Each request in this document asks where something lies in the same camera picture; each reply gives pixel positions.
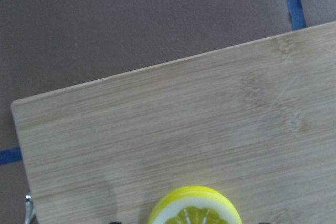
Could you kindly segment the yellow lemon slice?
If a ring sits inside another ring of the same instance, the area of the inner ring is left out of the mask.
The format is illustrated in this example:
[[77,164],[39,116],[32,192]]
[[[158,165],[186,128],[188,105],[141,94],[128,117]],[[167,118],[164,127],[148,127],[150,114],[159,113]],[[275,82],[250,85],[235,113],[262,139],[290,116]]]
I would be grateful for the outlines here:
[[180,187],[154,206],[148,223],[242,223],[234,205],[204,186]]

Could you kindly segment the bamboo cutting board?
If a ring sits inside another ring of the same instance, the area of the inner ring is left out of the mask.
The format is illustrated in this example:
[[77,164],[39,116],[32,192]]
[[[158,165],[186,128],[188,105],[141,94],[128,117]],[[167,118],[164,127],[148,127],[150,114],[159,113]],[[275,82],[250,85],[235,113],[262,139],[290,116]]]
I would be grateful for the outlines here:
[[40,223],[145,223],[175,188],[335,223],[335,23],[14,101]]

